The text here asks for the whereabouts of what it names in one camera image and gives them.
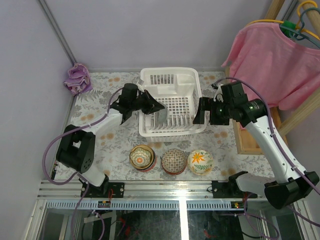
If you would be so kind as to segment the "tan patterned ceramic bowl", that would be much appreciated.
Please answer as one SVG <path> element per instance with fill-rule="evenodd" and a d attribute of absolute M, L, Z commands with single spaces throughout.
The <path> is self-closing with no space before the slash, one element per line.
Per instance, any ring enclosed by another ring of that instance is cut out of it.
<path fill-rule="evenodd" d="M 163 164 L 168 170 L 180 170 L 184 165 L 187 165 L 187 155 L 180 149 L 173 148 L 166 151 L 162 158 Z"/>

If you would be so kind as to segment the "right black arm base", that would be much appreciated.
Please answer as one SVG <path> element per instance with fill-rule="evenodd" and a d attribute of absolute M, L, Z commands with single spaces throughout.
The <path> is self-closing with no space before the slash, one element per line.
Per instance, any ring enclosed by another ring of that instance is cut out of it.
<path fill-rule="evenodd" d="M 245 192 L 240 190 L 237 185 L 236 179 L 244 174 L 248 174 L 247 171 L 240 171 L 228 177 L 228 180 L 219 181 L 212 180 L 211 181 L 211 193 L 214 199 L 235 199 L 242 198 L 248 196 L 249 192 Z"/>

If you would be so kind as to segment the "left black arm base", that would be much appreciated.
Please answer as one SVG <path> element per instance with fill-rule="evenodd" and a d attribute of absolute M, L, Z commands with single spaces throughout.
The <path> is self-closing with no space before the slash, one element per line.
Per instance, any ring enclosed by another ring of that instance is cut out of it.
<path fill-rule="evenodd" d="M 124 182 L 110 182 L 109 177 L 105 175 L 105 179 L 102 182 L 101 186 L 93 186 L 89 184 L 88 191 L 85 193 L 87 184 L 79 179 L 82 183 L 81 196 L 85 198 L 108 198 L 116 199 L 123 198 L 125 192 L 125 183 Z"/>

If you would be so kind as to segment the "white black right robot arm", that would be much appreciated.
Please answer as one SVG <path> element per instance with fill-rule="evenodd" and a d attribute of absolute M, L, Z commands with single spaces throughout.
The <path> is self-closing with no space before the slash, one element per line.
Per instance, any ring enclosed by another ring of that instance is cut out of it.
<path fill-rule="evenodd" d="M 292 154 L 271 118 L 270 109 L 262 96 L 249 100 L 242 83 L 235 81 L 220 85 L 222 99 L 199 98 L 194 124 L 205 123 L 209 112 L 211 125 L 226 126 L 234 120 L 245 128 L 259 145 L 273 171 L 273 178 L 262 177 L 247 171 L 229 177 L 227 191 L 233 197 L 245 192 L 265 197 L 275 209 L 282 209 L 303 199 L 320 178 L 314 171 L 307 171 Z"/>

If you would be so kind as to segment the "red patterned ceramic bowl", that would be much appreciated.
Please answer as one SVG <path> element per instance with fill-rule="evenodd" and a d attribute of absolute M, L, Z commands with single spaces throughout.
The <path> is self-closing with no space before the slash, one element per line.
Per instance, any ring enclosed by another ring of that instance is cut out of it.
<path fill-rule="evenodd" d="M 184 165 L 181 169 L 178 169 L 178 170 L 168 170 L 163 164 L 161 165 L 164 172 L 169 174 L 169 175 L 173 175 L 173 176 L 176 176 L 176 175 L 180 175 L 181 173 L 183 173 L 187 167 L 187 165 Z"/>

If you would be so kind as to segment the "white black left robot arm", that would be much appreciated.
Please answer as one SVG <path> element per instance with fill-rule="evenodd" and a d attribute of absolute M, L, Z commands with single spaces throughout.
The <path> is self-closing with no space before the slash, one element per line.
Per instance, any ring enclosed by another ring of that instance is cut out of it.
<path fill-rule="evenodd" d="M 105 132 L 118 128 L 138 111 L 139 133 L 149 142 L 181 141 L 184 137 L 200 133 L 206 127 L 203 100 L 198 84 L 184 83 L 178 91 L 152 97 L 147 89 L 126 83 L 117 90 L 116 100 L 110 100 L 106 113 L 86 126 L 68 125 L 61 135 L 56 159 L 75 170 L 92 185 L 98 197 L 105 197 L 110 190 L 107 176 L 93 165 L 96 139 Z"/>

